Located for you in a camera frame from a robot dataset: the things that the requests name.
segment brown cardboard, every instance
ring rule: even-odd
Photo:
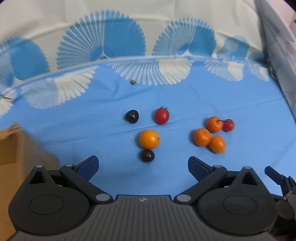
[[[26,176],[36,165],[59,169],[57,158],[39,146],[17,124],[0,130],[0,241],[15,230],[8,205]]]

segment blue and white fabric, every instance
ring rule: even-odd
[[[281,63],[267,58],[259,10],[256,0],[6,0],[0,128],[18,122],[61,165],[98,156],[91,182],[113,196],[180,193],[196,182],[190,156],[252,166],[279,193],[263,170],[296,175],[296,125],[269,73]],[[153,121],[159,106],[170,111],[163,126]],[[123,119],[130,109],[140,114],[134,125]],[[219,133],[221,155],[191,140],[213,115],[236,123]],[[137,136],[148,128],[161,144],[145,164]]]

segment orange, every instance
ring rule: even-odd
[[[217,116],[212,116],[207,119],[207,129],[210,132],[219,132],[223,128],[223,122]]]
[[[193,140],[198,146],[207,146],[211,140],[211,133],[206,128],[199,128],[194,132]]]
[[[139,144],[145,149],[153,149],[158,146],[160,142],[159,135],[154,130],[142,131],[139,135]]]
[[[226,144],[224,139],[221,136],[213,136],[211,138],[209,147],[212,149],[215,153],[221,153],[225,151]]]

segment blue table surface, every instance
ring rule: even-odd
[[[281,191],[264,174],[266,166],[296,178],[296,125],[272,79],[262,81],[245,66],[242,81],[228,81],[196,61],[188,77],[176,85],[131,85],[106,64],[99,66],[86,93],[60,106],[36,109],[19,96],[0,118],[0,128],[19,123],[61,165],[96,155],[99,171],[90,181],[113,197],[176,196],[197,182],[188,171],[190,156],[233,171],[252,166],[275,194]],[[165,125],[153,119],[160,106],[170,112]],[[131,109],[139,112],[135,124],[124,120]],[[231,118],[236,124],[232,132],[218,133],[227,144],[222,154],[192,142],[192,132],[204,127],[210,116]],[[150,163],[138,157],[138,135],[145,129],[156,130],[161,139]]]

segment white fabric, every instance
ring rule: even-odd
[[[66,29],[79,18],[106,9],[137,22],[145,37],[146,56],[151,56],[159,35],[171,21],[188,17],[203,20],[215,31],[214,57],[226,38],[236,35],[244,36],[250,45],[247,57],[262,50],[253,0],[9,0],[0,5],[0,22],[5,23],[0,28],[0,43],[16,36],[33,40],[45,54],[50,71],[56,72],[57,49]]]

